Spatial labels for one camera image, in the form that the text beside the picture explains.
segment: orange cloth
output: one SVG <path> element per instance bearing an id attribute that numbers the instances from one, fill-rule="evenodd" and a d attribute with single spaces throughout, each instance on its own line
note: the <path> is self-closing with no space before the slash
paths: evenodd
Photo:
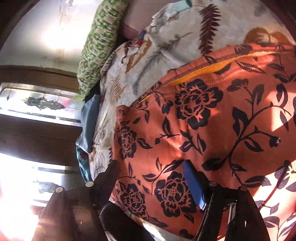
<path id="1" fill-rule="evenodd" d="M 271 241 L 284 240 L 296 223 L 294 54 L 288 45 L 228 46 L 170 70 L 130 107 L 119 106 L 116 204 L 193 239 L 203 214 L 182 173 L 190 159 L 223 187 L 246 185 Z M 227 220 L 228 211 L 219 238 Z"/>

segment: white surface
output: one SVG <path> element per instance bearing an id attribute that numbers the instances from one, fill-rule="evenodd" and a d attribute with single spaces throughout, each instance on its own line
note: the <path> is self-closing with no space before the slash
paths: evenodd
<path id="1" fill-rule="evenodd" d="M 101 2 L 41 0 L 10 34 L 0 51 L 0 65 L 76 72 L 81 50 Z"/>

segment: brown leaf print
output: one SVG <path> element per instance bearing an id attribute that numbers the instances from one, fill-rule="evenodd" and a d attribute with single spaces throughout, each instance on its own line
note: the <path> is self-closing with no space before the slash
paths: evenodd
<path id="1" fill-rule="evenodd" d="M 131 55 L 128 61 L 128 65 L 126 67 L 126 73 L 129 72 L 147 53 L 148 49 L 151 47 L 152 43 L 150 39 L 144 40 L 142 46 L 135 54 Z"/>
<path id="2" fill-rule="evenodd" d="M 288 38 L 280 32 L 269 33 L 264 28 L 254 28 L 250 30 L 245 39 L 244 43 L 278 43 L 278 44 L 291 44 Z"/>
<path id="3" fill-rule="evenodd" d="M 218 31 L 215 27 L 220 25 L 218 17 L 221 17 L 221 15 L 214 4 L 210 4 L 201 10 L 200 15 L 202 16 L 202 28 L 200 30 L 200 46 L 198 49 L 202 55 L 205 55 L 212 52 L 213 37 L 216 35 L 215 31 Z"/>
<path id="4" fill-rule="evenodd" d="M 120 95 L 122 94 L 122 92 L 124 91 L 125 87 L 122 87 L 120 85 L 120 77 L 117 76 L 112 84 L 111 90 L 110 90 L 110 96 L 109 96 L 109 101 L 110 104 L 113 105 L 114 103 L 117 102 L 117 100 L 120 98 Z"/>

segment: green patterned pillow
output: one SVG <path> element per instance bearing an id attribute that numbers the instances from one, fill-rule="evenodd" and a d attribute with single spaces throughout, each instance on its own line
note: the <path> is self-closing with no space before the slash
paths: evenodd
<path id="1" fill-rule="evenodd" d="M 100 70 L 113 51 L 119 22 L 129 1 L 104 0 L 96 11 L 77 71 L 79 91 L 84 96 L 100 80 Z"/>

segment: blue-gray cloth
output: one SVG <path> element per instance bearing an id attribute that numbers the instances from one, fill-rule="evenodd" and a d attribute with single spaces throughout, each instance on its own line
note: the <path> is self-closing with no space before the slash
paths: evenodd
<path id="1" fill-rule="evenodd" d="M 94 130 L 99 115 L 101 96 L 94 95 L 81 110 L 82 133 L 76 141 L 76 154 L 79 167 L 85 182 L 91 181 L 87 153 L 92 152 Z"/>

